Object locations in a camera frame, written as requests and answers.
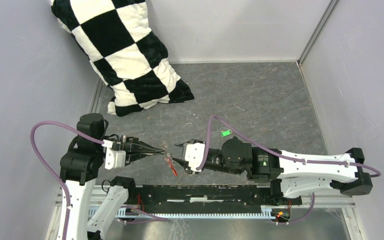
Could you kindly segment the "metal key holder red handle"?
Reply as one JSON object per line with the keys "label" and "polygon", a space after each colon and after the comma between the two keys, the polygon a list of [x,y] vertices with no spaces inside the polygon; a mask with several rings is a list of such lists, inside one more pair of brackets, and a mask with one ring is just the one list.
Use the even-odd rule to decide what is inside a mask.
{"label": "metal key holder red handle", "polygon": [[167,165],[171,169],[173,175],[175,177],[177,177],[178,173],[177,173],[177,171],[175,169],[175,166],[173,164],[173,161],[172,161],[172,154],[169,152],[168,145],[167,145],[167,143],[165,141],[161,142],[161,148],[163,149],[163,159],[164,159],[164,161],[167,163]]}

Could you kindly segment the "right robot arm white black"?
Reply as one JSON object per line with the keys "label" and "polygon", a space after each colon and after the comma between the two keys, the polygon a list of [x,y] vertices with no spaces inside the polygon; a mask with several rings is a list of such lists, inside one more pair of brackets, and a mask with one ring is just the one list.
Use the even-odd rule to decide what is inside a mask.
{"label": "right robot arm white black", "polygon": [[320,190],[338,190],[346,196],[368,195],[372,177],[364,172],[362,149],[353,147],[339,155],[298,154],[276,148],[262,149],[234,136],[220,149],[191,139],[181,143],[182,157],[175,158],[188,174],[204,170],[241,175],[248,181],[269,184],[269,199],[282,204],[287,199]]}

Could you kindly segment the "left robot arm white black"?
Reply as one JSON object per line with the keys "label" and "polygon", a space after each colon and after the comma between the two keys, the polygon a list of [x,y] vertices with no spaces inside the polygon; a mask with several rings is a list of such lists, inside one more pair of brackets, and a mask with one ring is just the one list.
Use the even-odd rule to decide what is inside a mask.
{"label": "left robot arm white black", "polygon": [[141,200],[137,207],[131,204],[140,198],[134,179],[116,176],[110,181],[103,203],[93,216],[89,216],[92,193],[102,165],[112,170],[148,156],[164,154],[163,149],[137,137],[107,135],[108,126],[102,114],[82,115],[76,125],[80,133],[60,160],[62,203],[67,209],[60,216],[58,240],[103,240],[120,210],[125,211],[125,217],[118,219],[124,225],[138,224],[136,218],[146,215]]}

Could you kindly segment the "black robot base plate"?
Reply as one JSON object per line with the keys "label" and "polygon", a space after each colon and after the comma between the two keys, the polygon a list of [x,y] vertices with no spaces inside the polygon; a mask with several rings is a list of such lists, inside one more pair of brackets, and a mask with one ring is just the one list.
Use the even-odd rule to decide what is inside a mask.
{"label": "black robot base plate", "polygon": [[251,214],[302,203],[264,185],[139,185],[126,201],[150,214]]}

